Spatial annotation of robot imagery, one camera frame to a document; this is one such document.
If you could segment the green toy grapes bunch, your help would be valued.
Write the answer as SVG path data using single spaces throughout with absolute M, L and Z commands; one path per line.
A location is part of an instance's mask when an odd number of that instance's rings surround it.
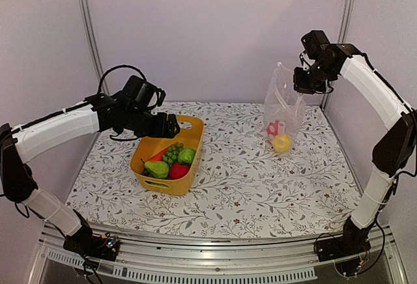
M 175 143 L 168 147 L 168 151 L 163 156 L 163 162 L 167 163 L 168 166 L 172 166 L 173 164 L 177 163 L 177 156 L 178 153 L 183 149 L 182 143 Z

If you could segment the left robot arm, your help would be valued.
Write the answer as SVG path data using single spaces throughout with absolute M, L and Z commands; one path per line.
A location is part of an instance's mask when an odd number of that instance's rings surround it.
M 56 226 L 83 254 L 97 247 L 91 228 L 56 196 L 38 187 L 28 163 L 40 154 L 84 135 L 125 130 L 134 136 L 173 139 L 180 127 L 175 115 L 151 111 L 165 92 L 143 78 L 130 76 L 112 96 L 98 92 L 76 105 L 36 121 L 1 126 L 1 185 L 11 202 L 23 204 Z

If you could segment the yellow toy lemon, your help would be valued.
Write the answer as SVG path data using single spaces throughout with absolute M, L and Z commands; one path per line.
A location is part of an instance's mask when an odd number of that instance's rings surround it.
M 274 150 L 278 153 L 285 153 L 291 149 L 292 139 L 287 135 L 275 135 L 272 141 Z

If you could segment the red toy tomato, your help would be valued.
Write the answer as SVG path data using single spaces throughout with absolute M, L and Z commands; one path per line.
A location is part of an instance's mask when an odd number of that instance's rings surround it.
M 175 163 L 170 168 L 169 178 L 171 180 L 180 179 L 182 177 L 185 177 L 188 174 L 189 170 L 190 170 L 189 166 Z

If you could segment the clear zip top bag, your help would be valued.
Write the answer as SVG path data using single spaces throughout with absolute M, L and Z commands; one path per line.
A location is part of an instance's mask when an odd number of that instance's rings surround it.
M 263 113 L 263 130 L 265 131 L 266 140 L 273 150 L 272 141 L 266 133 L 267 126 L 274 121 L 285 122 L 285 134 L 292 139 L 292 149 L 293 141 L 302 125 L 305 108 L 306 103 L 303 94 L 297 93 L 293 89 L 293 71 L 284 67 L 281 62 L 278 62 L 270 78 L 264 100 Z M 285 153 L 275 151 L 275 153 L 283 155 L 289 151 Z

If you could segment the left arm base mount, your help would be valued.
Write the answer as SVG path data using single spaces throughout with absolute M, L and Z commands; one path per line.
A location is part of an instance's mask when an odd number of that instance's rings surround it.
M 120 238 L 117 235 L 105 233 L 100 236 L 81 234 L 65 238 L 63 248 L 77 253 L 83 258 L 97 258 L 105 261 L 116 261 L 120 249 Z

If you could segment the yellow plastic basket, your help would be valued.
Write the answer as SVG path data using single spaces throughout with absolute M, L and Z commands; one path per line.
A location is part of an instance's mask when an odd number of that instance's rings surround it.
M 146 190 L 184 195 L 190 189 L 199 167 L 205 124 L 184 115 L 177 120 L 190 127 L 181 128 L 173 139 L 145 137 L 134 152 L 130 168 Z

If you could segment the red toy apple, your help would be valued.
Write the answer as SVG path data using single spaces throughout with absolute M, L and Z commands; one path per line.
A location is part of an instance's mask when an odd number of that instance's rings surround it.
M 285 135 L 285 130 L 286 130 L 286 123 L 285 122 L 283 122 L 283 121 L 274 121 L 274 122 L 271 122 L 267 126 L 266 133 L 267 133 L 267 136 L 269 137 L 269 139 L 271 141 L 273 141 L 276 136 L 283 137 Z

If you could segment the green toy pear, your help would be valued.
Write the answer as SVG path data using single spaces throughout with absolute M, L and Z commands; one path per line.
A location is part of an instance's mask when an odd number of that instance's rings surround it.
M 142 175 L 146 177 L 167 179 L 169 176 L 170 166 L 164 161 L 147 161 L 144 163 Z

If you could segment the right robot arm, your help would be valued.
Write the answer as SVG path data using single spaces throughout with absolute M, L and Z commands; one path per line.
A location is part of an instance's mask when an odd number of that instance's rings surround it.
M 334 90 L 331 83 L 343 78 L 366 99 L 386 128 L 373 148 L 373 169 L 365 191 L 337 242 L 342 255 L 351 255 L 396 192 L 399 176 L 416 176 L 405 170 L 416 146 L 416 110 L 377 72 L 367 54 L 352 44 L 331 43 L 321 30 L 305 34 L 301 43 L 304 51 L 300 54 L 302 65 L 294 70 L 295 91 L 330 94 Z

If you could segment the green toy cabbage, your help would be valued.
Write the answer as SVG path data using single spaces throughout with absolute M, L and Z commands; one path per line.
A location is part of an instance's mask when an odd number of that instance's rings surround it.
M 191 166 L 196 155 L 196 150 L 192 148 L 182 149 L 177 156 L 177 162 L 180 165 Z

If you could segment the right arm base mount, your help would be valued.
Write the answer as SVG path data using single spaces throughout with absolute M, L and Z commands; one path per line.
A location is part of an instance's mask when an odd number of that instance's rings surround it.
M 320 234 L 314 242 L 313 250 L 320 262 L 336 261 L 336 272 L 343 277 L 356 277 L 362 271 L 371 244 L 368 239 L 361 240 L 359 244 L 346 244 L 342 236 L 334 236 L 330 233 Z

